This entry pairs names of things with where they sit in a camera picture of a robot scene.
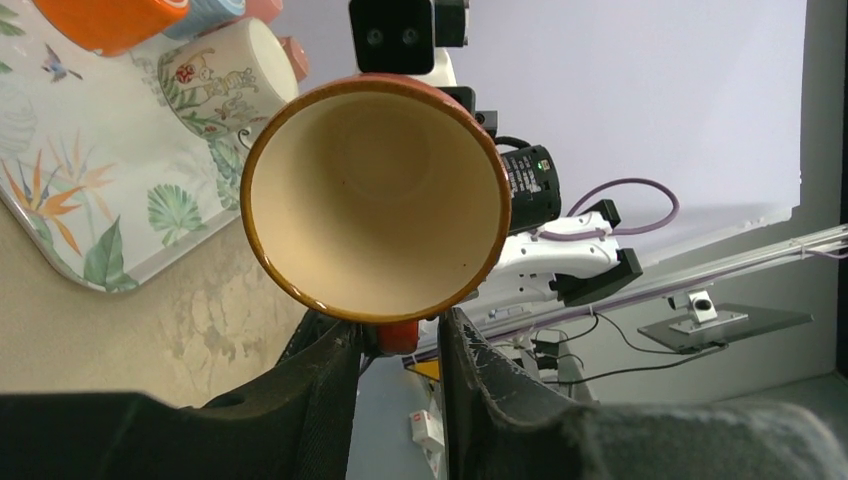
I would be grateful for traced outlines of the dark orange terracotta mug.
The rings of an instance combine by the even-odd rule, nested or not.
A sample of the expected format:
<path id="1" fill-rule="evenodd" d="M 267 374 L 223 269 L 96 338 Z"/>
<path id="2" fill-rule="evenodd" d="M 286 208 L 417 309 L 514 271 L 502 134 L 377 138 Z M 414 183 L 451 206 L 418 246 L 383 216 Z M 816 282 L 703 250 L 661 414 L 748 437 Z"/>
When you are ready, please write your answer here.
<path id="1" fill-rule="evenodd" d="M 258 135 L 242 219 L 271 279 L 317 312 L 371 325 L 388 355 L 417 348 L 496 265 L 511 189 L 492 138 L 443 91 L 360 74 L 316 88 Z"/>

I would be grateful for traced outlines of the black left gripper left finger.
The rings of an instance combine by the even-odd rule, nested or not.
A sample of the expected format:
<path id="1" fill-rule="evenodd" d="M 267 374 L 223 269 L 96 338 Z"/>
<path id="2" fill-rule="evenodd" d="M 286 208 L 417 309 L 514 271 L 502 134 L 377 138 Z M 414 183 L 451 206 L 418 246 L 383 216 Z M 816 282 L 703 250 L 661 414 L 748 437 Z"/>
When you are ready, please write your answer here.
<path id="1" fill-rule="evenodd" d="M 5 394 L 5 479 L 342 479 L 361 330 L 307 316 L 278 363 L 201 407 L 143 393 Z"/>

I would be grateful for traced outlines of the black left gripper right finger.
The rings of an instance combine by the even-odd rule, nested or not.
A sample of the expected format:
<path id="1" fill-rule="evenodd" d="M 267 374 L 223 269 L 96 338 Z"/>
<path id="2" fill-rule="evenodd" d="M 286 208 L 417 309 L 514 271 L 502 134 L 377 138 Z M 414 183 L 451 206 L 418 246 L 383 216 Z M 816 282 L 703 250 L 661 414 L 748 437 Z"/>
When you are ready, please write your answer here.
<path id="1" fill-rule="evenodd" d="M 782 403 L 577 402 L 486 341 L 459 309 L 438 329 L 451 479 L 843 479 L 847 458 Z"/>

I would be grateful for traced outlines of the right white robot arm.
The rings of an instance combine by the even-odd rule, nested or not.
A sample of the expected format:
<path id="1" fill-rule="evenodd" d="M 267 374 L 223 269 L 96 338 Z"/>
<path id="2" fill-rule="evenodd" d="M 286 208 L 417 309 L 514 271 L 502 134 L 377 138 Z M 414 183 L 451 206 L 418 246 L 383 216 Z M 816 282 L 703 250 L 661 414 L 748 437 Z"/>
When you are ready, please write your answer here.
<path id="1" fill-rule="evenodd" d="M 643 273 L 635 251 L 613 236 L 619 220 L 614 203 L 602 200 L 579 216 L 508 237 L 495 269 L 459 307 L 488 322 L 536 303 L 580 306 L 617 293 Z"/>

